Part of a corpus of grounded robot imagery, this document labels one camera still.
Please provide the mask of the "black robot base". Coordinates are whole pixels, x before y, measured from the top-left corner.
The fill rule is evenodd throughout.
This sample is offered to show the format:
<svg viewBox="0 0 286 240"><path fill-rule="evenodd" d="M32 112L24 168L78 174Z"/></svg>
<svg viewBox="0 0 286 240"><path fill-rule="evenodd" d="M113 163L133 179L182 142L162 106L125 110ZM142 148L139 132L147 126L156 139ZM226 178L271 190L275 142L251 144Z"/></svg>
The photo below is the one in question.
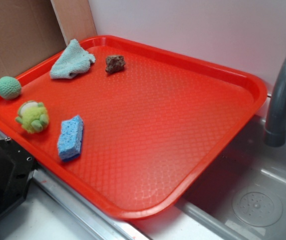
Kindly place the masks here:
<svg viewBox="0 0 286 240"><path fill-rule="evenodd" d="M0 140L0 219L25 201L35 158L11 138Z"/></svg>

